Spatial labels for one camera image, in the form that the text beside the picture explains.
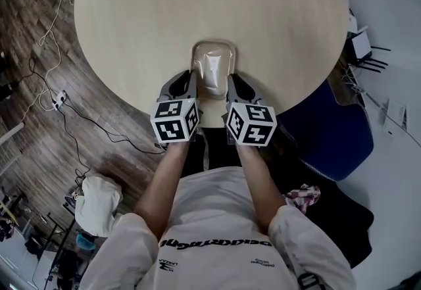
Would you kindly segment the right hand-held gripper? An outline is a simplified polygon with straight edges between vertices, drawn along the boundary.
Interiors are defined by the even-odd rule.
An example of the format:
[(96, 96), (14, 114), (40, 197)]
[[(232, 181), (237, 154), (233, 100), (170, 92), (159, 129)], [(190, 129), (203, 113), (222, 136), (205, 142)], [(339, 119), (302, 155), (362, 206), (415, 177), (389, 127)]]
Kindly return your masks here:
[(266, 147), (277, 128), (274, 108), (239, 74), (230, 74), (227, 84), (227, 113), (222, 119), (228, 144)]

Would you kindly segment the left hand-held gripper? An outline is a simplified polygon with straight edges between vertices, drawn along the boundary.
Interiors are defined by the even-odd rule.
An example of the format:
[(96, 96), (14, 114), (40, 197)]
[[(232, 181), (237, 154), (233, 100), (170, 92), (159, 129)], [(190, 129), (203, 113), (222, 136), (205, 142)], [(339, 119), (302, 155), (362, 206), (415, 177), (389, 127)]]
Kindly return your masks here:
[(184, 70), (161, 88), (150, 121), (159, 143), (190, 141), (199, 125), (197, 74)]

